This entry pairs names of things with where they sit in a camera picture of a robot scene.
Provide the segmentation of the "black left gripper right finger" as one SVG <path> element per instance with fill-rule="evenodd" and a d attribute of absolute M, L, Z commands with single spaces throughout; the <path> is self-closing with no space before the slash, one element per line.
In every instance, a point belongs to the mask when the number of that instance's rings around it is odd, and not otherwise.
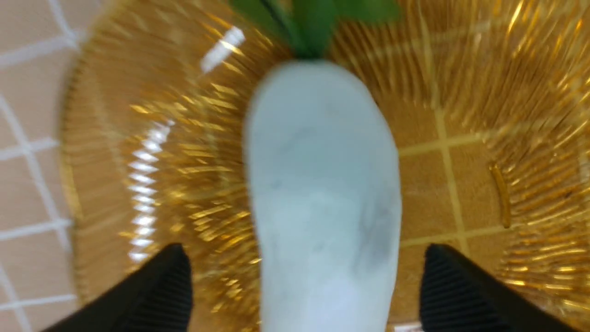
<path fill-rule="evenodd" d="M 425 251 L 419 292 L 424 332 L 571 332 L 447 244 Z"/>

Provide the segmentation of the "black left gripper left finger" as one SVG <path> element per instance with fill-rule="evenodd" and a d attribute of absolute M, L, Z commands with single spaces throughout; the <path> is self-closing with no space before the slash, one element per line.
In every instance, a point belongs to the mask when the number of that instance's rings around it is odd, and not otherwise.
<path fill-rule="evenodd" d="M 186 332 L 193 309 L 191 267 L 183 246 L 165 246 L 140 269 L 49 332 Z"/>

